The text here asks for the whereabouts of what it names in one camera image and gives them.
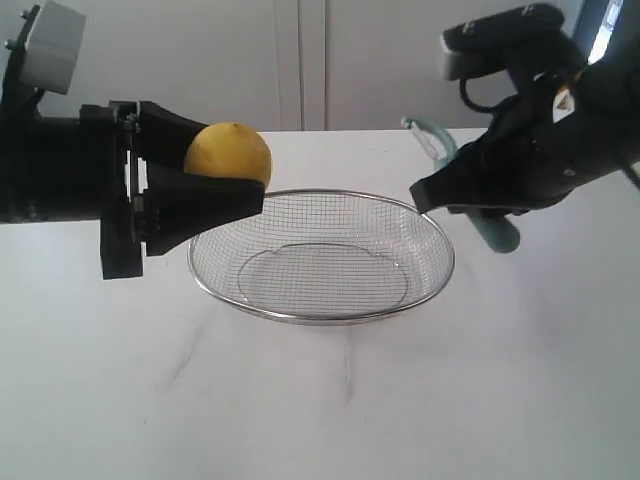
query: lemon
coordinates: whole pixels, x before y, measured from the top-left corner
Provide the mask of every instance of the lemon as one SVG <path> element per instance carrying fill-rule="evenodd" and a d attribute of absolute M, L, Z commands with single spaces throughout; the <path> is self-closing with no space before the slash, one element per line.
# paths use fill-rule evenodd
<path fill-rule="evenodd" d="M 260 135 L 241 123 L 209 125 L 193 139 L 185 173 L 221 178 L 271 180 L 271 151 Z"/>

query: metal strainer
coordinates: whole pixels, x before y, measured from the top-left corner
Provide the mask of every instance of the metal strainer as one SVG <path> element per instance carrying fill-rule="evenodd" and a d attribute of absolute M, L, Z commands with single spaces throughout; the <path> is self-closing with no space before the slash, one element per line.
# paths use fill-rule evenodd
<path fill-rule="evenodd" d="M 430 218 L 340 190 L 268 194 L 261 215 L 198 235 L 189 266 L 214 297 L 273 320 L 349 325 L 423 303 L 453 272 Z"/>

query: white table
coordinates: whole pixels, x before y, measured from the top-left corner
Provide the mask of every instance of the white table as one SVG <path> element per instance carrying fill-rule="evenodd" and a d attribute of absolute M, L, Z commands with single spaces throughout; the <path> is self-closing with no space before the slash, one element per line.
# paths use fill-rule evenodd
<path fill-rule="evenodd" d="M 265 136 L 272 189 L 432 170 L 404 131 Z M 506 256 L 435 218 L 449 286 L 350 329 L 214 300 L 185 245 L 104 282 L 97 223 L 1 227 L 0 479 L 640 478 L 640 195 L 586 186 Z"/>

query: screw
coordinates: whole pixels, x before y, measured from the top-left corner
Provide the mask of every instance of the screw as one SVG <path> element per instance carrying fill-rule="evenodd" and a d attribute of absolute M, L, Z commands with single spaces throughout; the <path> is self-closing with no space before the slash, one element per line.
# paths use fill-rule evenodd
<path fill-rule="evenodd" d="M 473 29 L 475 28 L 475 24 L 473 22 L 467 22 L 462 27 L 463 35 L 471 35 L 473 34 Z"/>

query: basket rim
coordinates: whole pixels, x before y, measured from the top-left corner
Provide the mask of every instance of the basket rim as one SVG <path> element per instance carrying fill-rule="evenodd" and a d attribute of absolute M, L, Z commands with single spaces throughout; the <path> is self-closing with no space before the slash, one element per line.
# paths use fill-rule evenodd
<path fill-rule="evenodd" d="M 282 312 L 274 312 L 272 310 L 267 310 L 264 308 L 256 307 L 253 305 L 248 305 L 243 302 L 239 302 L 238 300 L 234 300 L 226 295 L 223 295 L 220 292 L 217 292 L 211 289 L 200 277 L 198 272 L 196 271 L 196 267 L 194 265 L 194 249 L 195 245 L 200 238 L 200 236 L 204 235 L 207 232 L 203 232 L 199 235 L 196 235 L 189 241 L 189 247 L 187 249 L 187 263 L 189 265 L 189 271 L 193 276 L 194 280 L 198 284 L 198 286 L 207 292 L 212 297 L 221 300 L 227 304 L 232 305 L 233 307 L 244 311 L 245 313 L 257 315 L 263 318 L 268 318 L 270 320 L 274 320 L 282 323 L 289 323 L 294 325 L 310 325 L 310 326 L 347 326 L 347 325 L 357 325 L 361 323 L 373 322 L 375 320 L 379 320 L 381 318 L 389 317 L 396 315 L 405 310 L 409 310 L 411 308 L 417 307 L 434 297 L 436 297 L 440 292 L 442 292 L 445 287 L 448 285 L 451 277 L 453 276 L 453 271 L 455 269 L 455 252 L 453 249 L 453 243 L 444 232 L 442 227 L 438 225 L 438 223 L 433 220 L 427 214 L 419 213 L 415 207 L 409 205 L 408 203 L 402 202 L 400 200 L 396 200 L 394 198 L 384 197 L 382 195 L 376 195 L 372 193 L 365 192 L 357 192 L 353 190 L 341 190 L 334 188 L 300 188 L 300 189 L 290 189 L 290 190 L 277 190 L 274 192 L 268 192 L 265 194 L 265 200 L 267 198 L 275 198 L 275 197 L 283 197 L 283 196 L 291 196 L 291 195 L 306 195 L 306 194 L 331 194 L 331 195 L 343 195 L 349 197 L 358 197 L 358 198 L 366 198 L 369 200 L 380 201 L 384 203 L 389 203 L 392 205 L 396 205 L 405 210 L 408 210 L 423 220 L 431 224 L 431 226 L 438 232 L 442 239 L 444 239 L 446 248 L 447 248 L 447 257 L 449 260 L 449 271 L 446 274 L 446 277 L 441 282 L 439 288 L 429 293 L 428 295 L 424 295 L 423 297 L 418 298 L 417 300 L 407 303 L 405 305 L 400 305 L 397 307 L 385 309 L 385 310 L 377 310 L 371 312 L 364 312 L 358 314 L 345 314 L 345 315 L 294 315 L 290 313 L 282 313 Z"/>

